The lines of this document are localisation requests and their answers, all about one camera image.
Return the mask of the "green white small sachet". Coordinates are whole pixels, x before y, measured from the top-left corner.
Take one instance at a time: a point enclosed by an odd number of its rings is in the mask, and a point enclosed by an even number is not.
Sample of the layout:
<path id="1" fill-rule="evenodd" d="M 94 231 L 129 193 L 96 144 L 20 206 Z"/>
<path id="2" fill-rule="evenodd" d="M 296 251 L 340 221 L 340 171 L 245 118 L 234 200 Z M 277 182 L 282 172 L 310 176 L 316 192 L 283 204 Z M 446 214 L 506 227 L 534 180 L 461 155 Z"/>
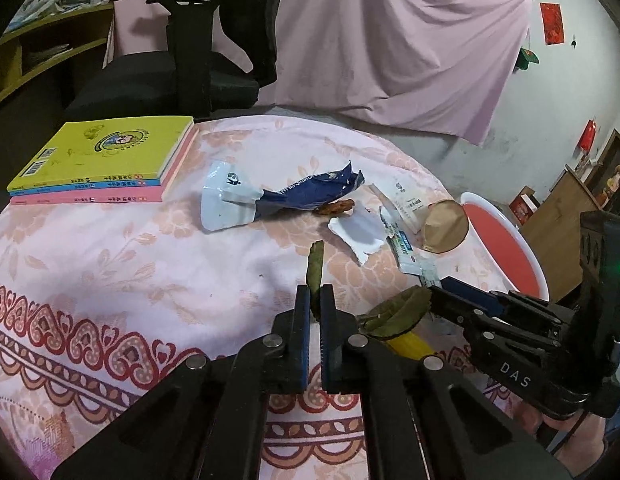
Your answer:
<path id="1" fill-rule="evenodd" d="M 411 274 L 417 276 L 421 286 L 431 287 L 441 285 L 435 261 L 429 258 L 423 258 L 420 255 L 413 255 L 411 260 Z"/>

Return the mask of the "broad green leaf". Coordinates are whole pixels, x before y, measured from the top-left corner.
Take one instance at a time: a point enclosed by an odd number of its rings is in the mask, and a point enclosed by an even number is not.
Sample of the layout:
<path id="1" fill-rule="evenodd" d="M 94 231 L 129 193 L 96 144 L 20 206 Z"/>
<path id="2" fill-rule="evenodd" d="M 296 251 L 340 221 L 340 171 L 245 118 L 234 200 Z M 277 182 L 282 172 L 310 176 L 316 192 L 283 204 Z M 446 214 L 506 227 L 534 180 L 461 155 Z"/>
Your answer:
<path id="1" fill-rule="evenodd" d="M 409 333 L 430 311 L 431 291 L 413 286 L 383 301 L 357 317 L 362 334 L 378 340 L 390 340 Z"/>

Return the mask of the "long green leaf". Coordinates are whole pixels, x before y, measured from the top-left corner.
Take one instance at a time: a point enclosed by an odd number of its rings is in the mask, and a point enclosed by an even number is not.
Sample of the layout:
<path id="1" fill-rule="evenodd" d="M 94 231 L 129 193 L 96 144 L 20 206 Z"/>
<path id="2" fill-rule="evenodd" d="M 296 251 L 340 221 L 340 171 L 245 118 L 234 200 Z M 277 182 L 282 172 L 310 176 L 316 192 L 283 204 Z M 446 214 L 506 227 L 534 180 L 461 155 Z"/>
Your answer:
<path id="1" fill-rule="evenodd" d="M 317 240 L 310 247 L 307 273 L 305 274 L 305 282 L 312 296 L 315 296 L 322 286 L 323 261 L 324 242 Z"/>

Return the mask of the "yellow plastic cap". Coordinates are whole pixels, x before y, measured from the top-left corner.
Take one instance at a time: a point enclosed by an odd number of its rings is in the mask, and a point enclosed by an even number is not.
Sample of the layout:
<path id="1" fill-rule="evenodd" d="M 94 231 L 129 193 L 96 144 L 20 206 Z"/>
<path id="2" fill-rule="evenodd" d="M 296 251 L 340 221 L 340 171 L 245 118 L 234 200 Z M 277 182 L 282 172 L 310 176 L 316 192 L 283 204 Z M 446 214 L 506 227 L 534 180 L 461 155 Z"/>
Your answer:
<path id="1" fill-rule="evenodd" d="M 417 336 L 413 332 L 405 333 L 399 337 L 392 338 L 386 342 L 387 346 L 395 351 L 398 356 L 408 358 L 414 361 L 421 361 L 426 356 L 432 356 L 435 353 L 424 339 Z"/>

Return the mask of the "white torn paper piece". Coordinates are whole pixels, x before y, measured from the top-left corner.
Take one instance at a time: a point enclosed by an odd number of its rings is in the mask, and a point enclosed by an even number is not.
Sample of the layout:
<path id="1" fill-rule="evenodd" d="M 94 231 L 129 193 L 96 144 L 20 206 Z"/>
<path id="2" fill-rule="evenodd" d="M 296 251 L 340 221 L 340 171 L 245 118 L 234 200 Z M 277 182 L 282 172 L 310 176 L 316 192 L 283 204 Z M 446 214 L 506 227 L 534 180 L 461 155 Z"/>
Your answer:
<path id="1" fill-rule="evenodd" d="M 359 266 L 386 244 L 386 231 L 379 214 L 357 205 L 353 211 L 329 220 L 328 229 L 348 245 Z"/>

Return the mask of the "brown dried fruit scrap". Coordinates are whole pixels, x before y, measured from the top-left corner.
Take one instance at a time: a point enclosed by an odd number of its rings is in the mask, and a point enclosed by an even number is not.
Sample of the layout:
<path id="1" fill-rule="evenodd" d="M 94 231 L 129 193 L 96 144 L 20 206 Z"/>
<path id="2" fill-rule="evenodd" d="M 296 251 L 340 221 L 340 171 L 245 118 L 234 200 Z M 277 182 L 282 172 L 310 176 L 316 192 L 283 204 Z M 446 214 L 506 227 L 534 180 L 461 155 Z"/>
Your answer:
<path id="1" fill-rule="evenodd" d="M 336 200 L 335 202 L 318 206 L 314 213 L 319 216 L 337 217 L 351 211 L 354 206 L 354 200 Z"/>

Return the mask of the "blue white snack wrapper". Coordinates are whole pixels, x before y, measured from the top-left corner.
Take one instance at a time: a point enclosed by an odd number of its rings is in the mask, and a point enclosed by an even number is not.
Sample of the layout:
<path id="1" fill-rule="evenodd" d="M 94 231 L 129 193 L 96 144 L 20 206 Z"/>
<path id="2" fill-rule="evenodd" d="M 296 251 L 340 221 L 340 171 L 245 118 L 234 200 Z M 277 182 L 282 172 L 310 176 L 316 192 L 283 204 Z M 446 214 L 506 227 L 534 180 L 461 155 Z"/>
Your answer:
<path id="1" fill-rule="evenodd" d="M 312 211 L 341 200 L 365 182 L 352 164 L 304 177 L 280 191 L 256 188 L 235 165 L 212 162 L 201 191 L 200 221 L 209 232 L 245 226 L 283 209 Z"/>

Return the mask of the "blue green narrow sachet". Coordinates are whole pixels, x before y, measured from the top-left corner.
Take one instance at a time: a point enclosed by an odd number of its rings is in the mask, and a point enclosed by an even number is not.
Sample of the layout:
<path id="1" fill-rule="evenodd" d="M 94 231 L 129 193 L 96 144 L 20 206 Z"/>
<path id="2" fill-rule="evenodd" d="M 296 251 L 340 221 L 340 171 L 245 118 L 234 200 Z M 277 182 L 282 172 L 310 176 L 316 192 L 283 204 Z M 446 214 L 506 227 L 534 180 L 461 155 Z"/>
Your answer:
<path id="1" fill-rule="evenodd" d="M 403 229 L 395 217 L 384 206 L 379 207 L 379 218 L 383 223 L 383 228 L 386 231 L 387 243 L 390 246 L 395 260 L 397 260 L 399 270 L 404 274 L 422 276 L 423 268 L 419 263 L 409 237 L 405 234 Z"/>

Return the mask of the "white printed sachet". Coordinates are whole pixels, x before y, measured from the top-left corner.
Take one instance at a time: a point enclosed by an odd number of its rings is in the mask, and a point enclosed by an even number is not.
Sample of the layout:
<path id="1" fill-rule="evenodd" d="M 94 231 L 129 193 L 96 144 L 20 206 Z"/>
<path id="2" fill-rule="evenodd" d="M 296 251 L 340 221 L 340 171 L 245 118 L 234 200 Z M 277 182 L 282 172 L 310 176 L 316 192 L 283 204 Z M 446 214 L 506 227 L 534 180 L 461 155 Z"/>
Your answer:
<path id="1" fill-rule="evenodd" d="M 429 200 L 410 179 L 376 177 L 372 187 L 398 212 L 403 223 L 418 233 L 429 214 Z"/>

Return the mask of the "red white plastic basin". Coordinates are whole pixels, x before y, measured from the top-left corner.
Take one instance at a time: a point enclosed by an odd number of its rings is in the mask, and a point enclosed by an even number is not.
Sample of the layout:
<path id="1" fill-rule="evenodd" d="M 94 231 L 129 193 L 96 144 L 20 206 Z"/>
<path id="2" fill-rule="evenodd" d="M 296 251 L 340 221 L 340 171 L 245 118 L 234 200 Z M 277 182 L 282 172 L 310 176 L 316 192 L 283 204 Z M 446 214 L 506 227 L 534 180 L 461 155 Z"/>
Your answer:
<path id="1" fill-rule="evenodd" d="M 540 263 L 514 224 L 475 193 L 464 192 L 459 201 L 474 232 L 505 276 L 508 288 L 549 300 L 549 287 Z"/>

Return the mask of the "red box on floor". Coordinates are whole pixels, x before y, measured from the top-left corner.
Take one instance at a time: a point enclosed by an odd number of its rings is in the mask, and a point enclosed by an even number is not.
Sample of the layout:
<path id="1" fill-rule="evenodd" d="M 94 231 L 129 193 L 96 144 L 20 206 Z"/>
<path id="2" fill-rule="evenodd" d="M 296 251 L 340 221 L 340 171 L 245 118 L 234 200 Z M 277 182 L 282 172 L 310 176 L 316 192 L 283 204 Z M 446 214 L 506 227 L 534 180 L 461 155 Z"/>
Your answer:
<path id="1" fill-rule="evenodd" d="M 534 189 L 524 186 L 510 203 L 510 211 L 522 226 L 538 210 L 539 201 L 534 197 Z"/>

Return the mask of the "wooden cabinet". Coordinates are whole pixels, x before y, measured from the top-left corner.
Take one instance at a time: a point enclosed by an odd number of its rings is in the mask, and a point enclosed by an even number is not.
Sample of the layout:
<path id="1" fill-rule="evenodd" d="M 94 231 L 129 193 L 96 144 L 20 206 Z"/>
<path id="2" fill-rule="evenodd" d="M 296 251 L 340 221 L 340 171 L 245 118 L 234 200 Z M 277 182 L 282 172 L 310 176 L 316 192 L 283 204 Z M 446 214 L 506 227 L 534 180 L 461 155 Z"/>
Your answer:
<path id="1" fill-rule="evenodd" d="M 580 216 L 600 209 L 566 166 L 549 196 L 520 228 L 540 263 L 551 300 L 562 299 L 581 283 Z"/>

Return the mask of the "floral pink tablecloth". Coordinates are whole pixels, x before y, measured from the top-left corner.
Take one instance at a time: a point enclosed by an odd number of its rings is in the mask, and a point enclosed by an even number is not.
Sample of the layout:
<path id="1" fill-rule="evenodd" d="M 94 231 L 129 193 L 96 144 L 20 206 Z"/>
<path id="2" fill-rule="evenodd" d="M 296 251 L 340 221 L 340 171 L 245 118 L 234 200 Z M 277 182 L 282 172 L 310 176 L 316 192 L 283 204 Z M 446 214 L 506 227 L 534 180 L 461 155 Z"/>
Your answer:
<path id="1" fill-rule="evenodd" d="M 160 204 L 8 207 L 0 215 L 0 433 L 25 474 L 56 467 L 188 356 L 235 353 L 293 305 L 308 250 L 360 314 L 414 284 L 389 248 L 365 263 L 313 214 L 208 233 L 210 162 L 279 190 L 352 164 L 367 180 L 443 184 L 389 141 L 323 122 L 249 116 L 204 124 Z"/>

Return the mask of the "green red hanging ornament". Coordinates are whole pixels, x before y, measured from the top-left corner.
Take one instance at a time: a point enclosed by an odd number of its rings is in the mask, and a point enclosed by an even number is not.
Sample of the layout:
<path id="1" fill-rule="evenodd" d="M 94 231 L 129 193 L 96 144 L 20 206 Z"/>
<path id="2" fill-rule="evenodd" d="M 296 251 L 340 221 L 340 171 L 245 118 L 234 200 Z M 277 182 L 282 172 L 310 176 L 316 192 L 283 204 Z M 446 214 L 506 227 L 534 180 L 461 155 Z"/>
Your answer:
<path id="1" fill-rule="evenodd" d="M 538 56 L 529 49 L 520 48 L 514 70 L 528 70 L 530 64 L 539 64 Z"/>

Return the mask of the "pink hanging bed sheet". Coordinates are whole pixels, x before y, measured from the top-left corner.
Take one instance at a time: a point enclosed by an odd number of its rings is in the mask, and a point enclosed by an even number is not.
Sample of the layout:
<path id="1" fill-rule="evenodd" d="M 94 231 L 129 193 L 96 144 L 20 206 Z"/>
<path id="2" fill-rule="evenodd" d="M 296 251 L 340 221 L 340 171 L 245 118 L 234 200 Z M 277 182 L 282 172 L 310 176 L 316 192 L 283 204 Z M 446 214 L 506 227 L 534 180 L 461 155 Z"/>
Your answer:
<path id="1" fill-rule="evenodd" d="M 486 140 L 531 0 L 281 0 L 261 105 Z"/>

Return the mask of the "stack of colourful books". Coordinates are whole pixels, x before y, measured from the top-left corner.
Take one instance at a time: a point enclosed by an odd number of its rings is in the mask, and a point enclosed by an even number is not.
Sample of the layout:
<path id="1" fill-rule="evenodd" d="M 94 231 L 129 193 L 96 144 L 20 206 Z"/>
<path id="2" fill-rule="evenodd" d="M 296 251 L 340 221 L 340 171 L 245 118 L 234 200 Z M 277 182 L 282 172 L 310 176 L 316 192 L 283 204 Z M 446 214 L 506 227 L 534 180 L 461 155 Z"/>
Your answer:
<path id="1" fill-rule="evenodd" d="M 197 133 L 187 116 L 67 122 L 8 184 L 10 202 L 161 203 Z"/>

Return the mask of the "black office chair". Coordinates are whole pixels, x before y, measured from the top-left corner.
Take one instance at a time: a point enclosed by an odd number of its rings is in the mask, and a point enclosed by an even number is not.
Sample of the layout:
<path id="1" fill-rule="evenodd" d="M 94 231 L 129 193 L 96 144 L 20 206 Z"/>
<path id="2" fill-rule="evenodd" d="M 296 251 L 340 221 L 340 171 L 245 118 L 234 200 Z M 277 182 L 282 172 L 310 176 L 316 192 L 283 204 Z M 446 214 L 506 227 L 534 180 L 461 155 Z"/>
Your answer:
<path id="1" fill-rule="evenodd" d="M 116 58 L 64 120 L 185 115 L 200 122 L 218 110 L 247 110 L 276 81 L 281 0 L 146 1 L 168 11 L 167 50 Z"/>

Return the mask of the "wooden shelf desk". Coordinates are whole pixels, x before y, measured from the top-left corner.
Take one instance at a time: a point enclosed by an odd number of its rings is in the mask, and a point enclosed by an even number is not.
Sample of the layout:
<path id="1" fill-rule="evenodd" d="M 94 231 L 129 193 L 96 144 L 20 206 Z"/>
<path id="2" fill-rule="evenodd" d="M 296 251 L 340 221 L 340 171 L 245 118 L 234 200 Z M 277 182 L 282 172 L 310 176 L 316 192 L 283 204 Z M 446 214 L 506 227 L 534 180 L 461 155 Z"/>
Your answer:
<path id="1" fill-rule="evenodd" d="M 108 42 L 113 4 L 49 15 L 0 37 L 0 106 L 33 79 Z"/>

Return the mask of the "pile of papers on shelf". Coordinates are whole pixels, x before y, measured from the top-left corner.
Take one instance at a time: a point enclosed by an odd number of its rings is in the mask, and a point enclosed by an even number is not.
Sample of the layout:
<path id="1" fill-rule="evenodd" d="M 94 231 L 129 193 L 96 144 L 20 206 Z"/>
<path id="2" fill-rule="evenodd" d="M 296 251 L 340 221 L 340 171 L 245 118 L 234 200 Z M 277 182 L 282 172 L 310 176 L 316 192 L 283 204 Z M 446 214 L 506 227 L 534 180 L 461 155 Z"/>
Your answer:
<path id="1" fill-rule="evenodd" d="M 48 16 L 98 6 L 106 0 L 25 0 L 14 14 L 5 32 L 12 32 L 22 26 L 40 21 Z"/>

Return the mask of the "red paper wall decoration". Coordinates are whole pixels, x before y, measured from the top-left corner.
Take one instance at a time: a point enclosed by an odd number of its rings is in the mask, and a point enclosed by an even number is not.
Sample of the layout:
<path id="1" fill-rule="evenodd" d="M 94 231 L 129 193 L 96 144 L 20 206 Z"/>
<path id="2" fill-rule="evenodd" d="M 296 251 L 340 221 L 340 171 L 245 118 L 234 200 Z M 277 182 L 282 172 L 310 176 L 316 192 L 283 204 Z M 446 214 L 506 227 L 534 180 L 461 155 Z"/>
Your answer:
<path id="1" fill-rule="evenodd" d="M 562 9 L 558 3 L 540 3 L 544 41 L 547 46 L 564 44 L 565 31 Z"/>

